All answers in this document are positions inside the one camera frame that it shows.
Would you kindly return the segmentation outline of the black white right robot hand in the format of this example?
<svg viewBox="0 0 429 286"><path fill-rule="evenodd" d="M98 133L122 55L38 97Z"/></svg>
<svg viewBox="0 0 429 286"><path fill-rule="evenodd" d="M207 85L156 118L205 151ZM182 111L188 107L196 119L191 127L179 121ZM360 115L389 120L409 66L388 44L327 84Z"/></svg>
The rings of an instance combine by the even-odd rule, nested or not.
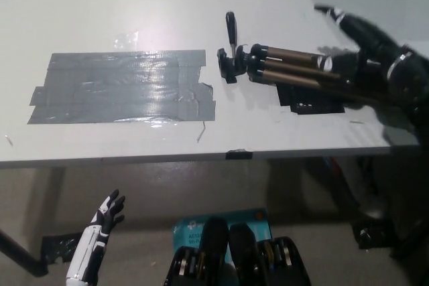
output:
<svg viewBox="0 0 429 286"><path fill-rule="evenodd" d="M409 90L401 73L412 53L400 47L395 40L370 21L331 5L316 4L314 10L331 18L335 25L363 51L366 60L378 62L388 83L390 95L405 101Z"/></svg>

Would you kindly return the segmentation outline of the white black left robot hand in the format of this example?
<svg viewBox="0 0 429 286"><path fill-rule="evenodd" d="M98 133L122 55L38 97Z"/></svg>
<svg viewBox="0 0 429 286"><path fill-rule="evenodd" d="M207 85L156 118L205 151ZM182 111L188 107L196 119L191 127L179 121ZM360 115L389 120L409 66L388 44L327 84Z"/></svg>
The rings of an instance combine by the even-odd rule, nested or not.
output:
<svg viewBox="0 0 429 286"><path fill-rule="evenodd" d="M114 190L99 206L84 229L66 275L66 286L96 285L110 234L125 216L125 196Z"/></svg>

